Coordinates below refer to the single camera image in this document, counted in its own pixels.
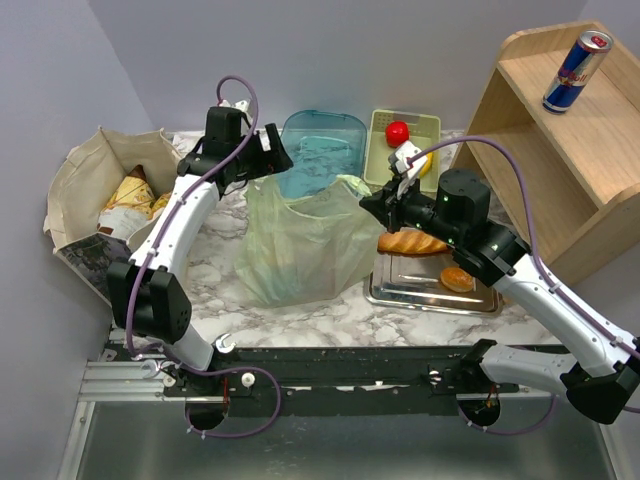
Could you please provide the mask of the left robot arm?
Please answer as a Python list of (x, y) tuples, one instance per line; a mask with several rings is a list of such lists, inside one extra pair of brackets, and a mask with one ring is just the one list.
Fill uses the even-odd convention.
[(222, 380), (212, 364), (214, 347), (191, 325), (192, 305), (179, 278), (202, 224), (227, 188), (284, 172), (293, 165), (275, 124), (262, 133), (244, 131), (245, 112), (214, 106), (205, 132), (179, 161), (167, 206), (147, 239), (125, 262), (107, 271), (115, 323), (124, 329), (129, 352), (134, 336), (146, 338), (171, 359), (189, 368), (187, 382), (201, 395), (214, 393)]

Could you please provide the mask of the teal transparent plastic container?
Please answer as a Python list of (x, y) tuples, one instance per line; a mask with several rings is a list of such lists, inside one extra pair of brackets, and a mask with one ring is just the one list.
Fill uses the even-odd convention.
[(281, 194), (290, 199), (315, 195), (339, 175), (363, 173), (367, 129), (342, 113), (303, 110), (284, 123), (281, 142), (293, 167), (277, 176)]

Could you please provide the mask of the bread loaf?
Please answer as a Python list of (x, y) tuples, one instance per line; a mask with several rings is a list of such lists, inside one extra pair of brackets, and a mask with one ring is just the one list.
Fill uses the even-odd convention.
[(383, 233), (377, 245), (377, 250), (382, 253), (413, 256), (440, 253), (447, 249), (446, 243), (419, 230)]

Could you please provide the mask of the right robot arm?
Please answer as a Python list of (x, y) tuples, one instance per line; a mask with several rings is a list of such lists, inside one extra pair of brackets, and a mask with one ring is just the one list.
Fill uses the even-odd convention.
[(446, 243), (466, 273), (515, 301), (566, 348), (551, 354), (480, 340), (460, 361), (460, 379), (533, 387), (565, 398), (578, 412), (611, 424), (639, 386), (639, 340), (594, 311), (536, 259), (517, 233), (489, 219), (491, 193), (466, 169), (446, 171), (435, 198), (394, 176), (359, 205), (388, 231), (413, 227)]

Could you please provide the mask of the green plastic grocery bag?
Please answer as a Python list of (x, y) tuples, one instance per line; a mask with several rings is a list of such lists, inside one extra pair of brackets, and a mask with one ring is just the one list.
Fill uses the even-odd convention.
[(370, 194), (352, 175), (297, 199), (283, 197), (273, 177), (251, 182), (248, 227), (235, 260), (249, 303), (277, 308), (330, 300), (368, 276), (383, 233), (359, 206)]

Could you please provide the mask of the glazed donut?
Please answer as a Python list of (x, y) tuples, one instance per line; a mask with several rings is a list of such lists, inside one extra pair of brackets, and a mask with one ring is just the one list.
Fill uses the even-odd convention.
[(441, 284), (457, 293), (468, 293), (474, 289), (474, 278), (459, 267), (447, 267), (440, 273)]

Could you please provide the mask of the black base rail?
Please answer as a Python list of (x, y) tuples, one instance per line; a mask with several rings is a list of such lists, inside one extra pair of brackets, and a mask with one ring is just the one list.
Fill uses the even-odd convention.
[(463, 396), (515, 393), (465, 362), (468, 347), (239, 348), (218, 354), (220, 377), (172, 369), (169, 398), (228, 408), (235, 417), (454, 415)]

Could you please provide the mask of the yellow banana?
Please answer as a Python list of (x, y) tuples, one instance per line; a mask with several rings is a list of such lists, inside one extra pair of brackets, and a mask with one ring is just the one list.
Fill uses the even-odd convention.
[(419, 172), (420, 178), (423, 178), (424, 176), (426, 176), (431, 170), (433, 165), (433, 155), (434, 153), (430, 152), (424, 157), (424, 164), (422, 165), (422, 168)]

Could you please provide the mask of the beige canvas tote bag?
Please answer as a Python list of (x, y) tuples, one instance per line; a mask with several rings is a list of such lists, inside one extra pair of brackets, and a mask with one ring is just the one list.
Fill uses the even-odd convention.
[(104, 302), (112, 262), (126, 262), (165, 210), (180, 153), (163, 130), (129, 135), (99, 128), (72, 148), (47, 194), (43, 233)]

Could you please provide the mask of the wooden shelf unit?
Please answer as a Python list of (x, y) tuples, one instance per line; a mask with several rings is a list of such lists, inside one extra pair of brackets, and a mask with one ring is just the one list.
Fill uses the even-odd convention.
[(596, 21), (517, 32), (501, 46), (467, 129), (515, 158), (540, 256), (574, 285), (639, 241), (639, 60), (616, 42), (565, 114), (542, 96), (578, 35)]

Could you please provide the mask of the red bull can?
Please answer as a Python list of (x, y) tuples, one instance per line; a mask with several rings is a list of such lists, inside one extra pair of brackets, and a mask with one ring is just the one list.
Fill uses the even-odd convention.
[(583, 31), (543, 95), (543, 107), (555, 114), (565, 113), (582, 93), (613, 46), (614, 40), (609, 34), (598, 30)]

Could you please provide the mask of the metal tray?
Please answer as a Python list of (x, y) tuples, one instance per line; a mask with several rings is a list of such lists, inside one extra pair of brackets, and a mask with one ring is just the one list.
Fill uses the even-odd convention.
[(481, 282), (475, 281), (466, 293), (454, 292), (441, 283), (441, 272), (454, 265), (449, 252), (424, 256), (380, 253), (365, 279), (364, 296), (386, 307), (462, 315), (499, 314), (501, 295)]

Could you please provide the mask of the red apple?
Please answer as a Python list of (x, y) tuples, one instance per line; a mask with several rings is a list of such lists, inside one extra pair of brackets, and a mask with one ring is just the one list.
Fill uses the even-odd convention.
[(398, 148), (410, 139), (410, 129), (403, 121), (393, 121), (385, 128), (385, 140), (390, 148)]

